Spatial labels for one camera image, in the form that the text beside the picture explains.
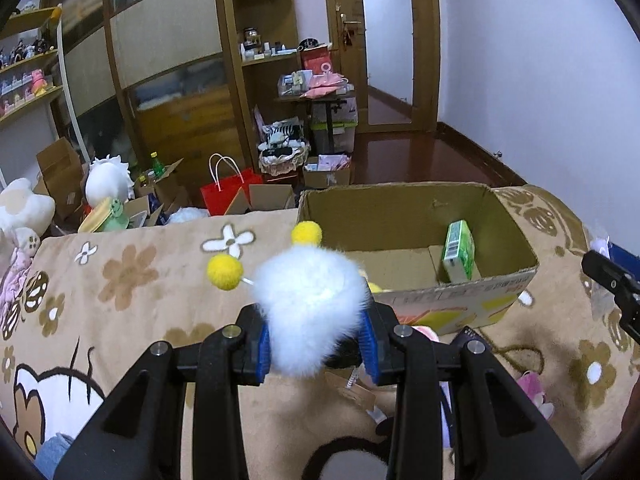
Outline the open cardboard box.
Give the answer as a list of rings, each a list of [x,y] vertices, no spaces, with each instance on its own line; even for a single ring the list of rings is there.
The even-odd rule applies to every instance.
[[[439,335],[499,322],[537,273],[525,234],[488,186],[401,183],[307,191],[298,218],[322,231],[322,245],[358,263],[378,286],[376,300],[401,323]],[[475,254],[470,277],[455,282],[444,258],[449,227],[465,221]]]

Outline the green frog toy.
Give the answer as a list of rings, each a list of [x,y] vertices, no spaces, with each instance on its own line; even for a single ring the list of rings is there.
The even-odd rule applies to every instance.
[[[129,217],[124,204],[107,197],[88,214],[78,228],[79,233],[115,232],[128,229]]]

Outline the red paper gift bag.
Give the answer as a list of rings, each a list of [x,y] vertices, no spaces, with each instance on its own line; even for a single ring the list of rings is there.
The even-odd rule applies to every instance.
[[[229,177],[221,177],[219,167],[225,163],[232,170]],[[208,213],[211,216],[222,216],[227,213],[232,200],[238,192],[243,192],[245,197],[250,195],[251,184],[263,184],[261,174],[252,168],[241,170],[231,156],[214,153],[209,156],[208,169],[212,182],[200,188],[202,199]]]

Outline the white fluffy bee plush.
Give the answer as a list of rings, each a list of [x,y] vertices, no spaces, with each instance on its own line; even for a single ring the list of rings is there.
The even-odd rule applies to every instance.
[[[269,332],[271,362],[288,377],[317,374],[337,355],[338,345],[355,337],[371,299],[356,262],[323,248],[317,222],[296,223],[292,246],[244,274],[237,252],[216,252],[206,266],[209,281],[230,292],[247,284]]]

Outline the white-haired purple doll plush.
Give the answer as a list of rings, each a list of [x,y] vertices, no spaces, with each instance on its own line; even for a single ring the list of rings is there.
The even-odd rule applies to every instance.
[[[442,416],[442,447],[450,450],[450,448],[452,448],[452,411],[448,382],[441,382],[439,384],[439,399],[440,416]],[[377,405],[367,410],[367,414],[376,422],[376,431],[382,434],[383,424],[384,422],[390,422],[390,418],[387,417]]]

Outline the white spiky round plush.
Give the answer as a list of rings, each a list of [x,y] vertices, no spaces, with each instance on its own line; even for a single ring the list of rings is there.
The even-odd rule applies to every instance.
[[[96,208],[106,198],[126,203],[133,188],[134,181],[130,177],[129,164],[119,155],[96,158],[90,164],[85,196],[91,208]]]

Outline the wicker basket with toys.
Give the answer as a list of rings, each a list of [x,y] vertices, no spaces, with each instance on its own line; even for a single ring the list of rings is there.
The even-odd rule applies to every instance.
[[[304,124],[298,117],[280,120],[260,128],[262,142],[257,145],[258,167],[270,177],[282,176],[303,166],[310,144]]]

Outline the clear plastic storage bin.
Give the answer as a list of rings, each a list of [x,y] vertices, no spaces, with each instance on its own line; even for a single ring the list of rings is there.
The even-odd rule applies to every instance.
[[[334,150],[331,150],[329,131],[325,122],[311,125],[317,150],[320,154],[347,153],[352,154],[355,147],[356,122],[337,122],[332,127]]]

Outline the wooden wardrobe with shelves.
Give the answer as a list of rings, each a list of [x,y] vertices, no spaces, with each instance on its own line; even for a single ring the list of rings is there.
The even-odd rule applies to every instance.
[[[280,117],[277,76],[297,64],[293,0],[42,1],[63,10],[55,117],[90,157],[173,162],[192,200],[211,154],[256,166],[252,109]]]

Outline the beige floral blanket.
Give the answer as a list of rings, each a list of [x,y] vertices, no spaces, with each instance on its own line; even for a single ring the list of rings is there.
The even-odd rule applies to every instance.
[[[579,465],[620,433],[639,377],[639,348],[616,312],[592,310],[580,267],[590,236],[538,186],[492,188],[539,266],[495,324],[474,327],[513,376],[540,376],[552,427]],[[153,341],[194,344],[230,323],[252,294],[222,292],[206,275],[231,250],[247,276],[290,248],[297,209],[45,240],[18,304],[1,321],[1,433],[32,460],[55,434],[76,436]]]

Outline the small cardboard box with papers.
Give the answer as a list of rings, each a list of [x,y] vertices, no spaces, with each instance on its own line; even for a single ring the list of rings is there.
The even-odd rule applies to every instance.
[[[309,157],[303,166],[306,188],[324,190],[335,185],[349,185],[352,178],[352,159],[345,154]]]

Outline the black white panda plush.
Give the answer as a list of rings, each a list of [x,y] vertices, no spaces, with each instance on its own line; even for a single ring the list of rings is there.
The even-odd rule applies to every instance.
[[[372,442],[340,437],[317,448],[306,463],[303,480],[385,479],[390,459],[390,440]]]

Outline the pink swirl roll plush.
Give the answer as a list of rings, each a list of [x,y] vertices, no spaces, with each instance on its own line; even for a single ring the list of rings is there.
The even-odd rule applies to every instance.
[[[415,332],[422,334],[424,337],[428,338],[431,341],[439,342],[439,336],[431,329],[431,327],[423,326],[423,325],[413,325],[412,329]]]

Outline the green tissue pack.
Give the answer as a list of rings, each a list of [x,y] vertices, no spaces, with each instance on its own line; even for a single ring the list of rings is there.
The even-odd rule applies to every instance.
[[[458,220],[448,226],[442,248],[442,266],[452,284],[472,280],[475,266],[475,243],[468,222]]]

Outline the small dark side table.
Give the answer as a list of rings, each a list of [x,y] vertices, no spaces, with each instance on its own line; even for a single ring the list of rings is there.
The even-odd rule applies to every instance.
[[[311,151],[319,155],[314,133],[311,125],[317,122],[325,122],[329,131],[331,150],[334,150],[332,139],[332,127],[337,122],[356,122],[358,126],[359,112],[355,92],[333,92],[317,99],[304,98],[298,96],[278,96],[274,102],[288,103],[293,105],[303,105],[308,119],[308,124],[304,127],[305,138],[310,143]]]

